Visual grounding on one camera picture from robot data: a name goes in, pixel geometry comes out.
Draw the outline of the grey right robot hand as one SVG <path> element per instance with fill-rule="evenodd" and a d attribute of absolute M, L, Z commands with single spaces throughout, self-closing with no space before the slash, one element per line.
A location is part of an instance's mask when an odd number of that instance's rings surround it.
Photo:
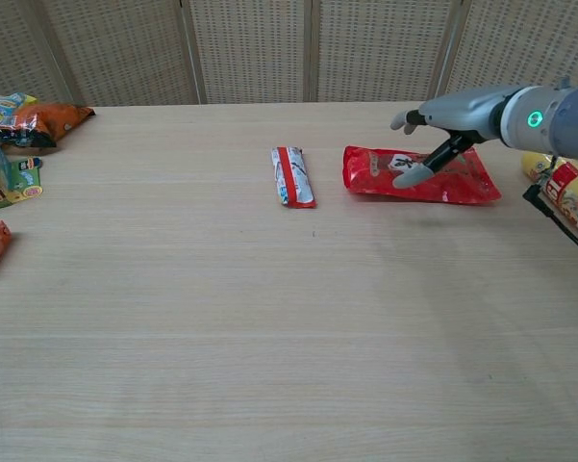
<path fill-rule="evenodd" d="M 475 144 L 500 137 L 499 114 L 516 86 L 481 87 L 448 93 L 422 103 L 414 110 L 397 114 L 392 130 L 412 134 L 419 126 L 441 129 L 448 139 L 420 164 L 395 177 L 397 189 L 408 189 L 434 177 L 439 171 Z"/>

